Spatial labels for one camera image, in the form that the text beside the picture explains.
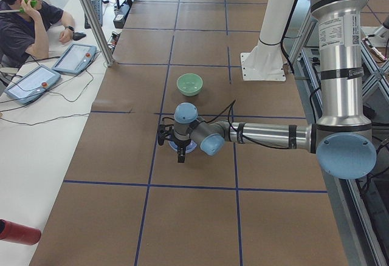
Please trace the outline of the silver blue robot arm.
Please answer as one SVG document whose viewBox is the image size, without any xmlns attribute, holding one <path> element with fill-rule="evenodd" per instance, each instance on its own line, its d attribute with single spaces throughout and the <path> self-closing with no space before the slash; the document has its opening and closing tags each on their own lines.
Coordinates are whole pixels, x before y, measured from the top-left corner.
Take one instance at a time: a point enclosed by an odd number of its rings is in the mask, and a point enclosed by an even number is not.
<svg viewBox="0 0 389 266">
<path fill-rule="evenodd" d="M 360 11 L 368 0 L 311 0 L 318 22 L 322 116 L 309 126 L 231 122 L 214 123 L 181 103 L 174 123 L 159 137 L 177 146 L 178 161 L 194 143 L 215 155 L 225 142 L 254 143 L 275 149 L 305 149 L 317 156 L 320 167 L 340 179 L 358 179 L 376 164 L 371 122 L 363 114 Z M 246 81 L 283 81 L 282 41 L 297 0 L 268 0 L 258 44 L 241 54 Z"/>
</svg>

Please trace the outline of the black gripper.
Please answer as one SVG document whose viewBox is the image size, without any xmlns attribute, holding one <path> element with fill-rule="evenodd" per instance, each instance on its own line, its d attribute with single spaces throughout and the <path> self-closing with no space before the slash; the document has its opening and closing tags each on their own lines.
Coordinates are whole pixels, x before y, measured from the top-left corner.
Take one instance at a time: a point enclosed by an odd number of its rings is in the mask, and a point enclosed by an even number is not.
<svg viewBox="0 0 389 266">
<path fill-rule="evenodd" d="M 173 149 L 177 150 L 177 162 L 184 163 L 185 162 L 185 153 L 187 147 L 190 145 L 191 139 L 186 135 L 180 135 L 177 133 L 173 133 Z"/>
</svg>

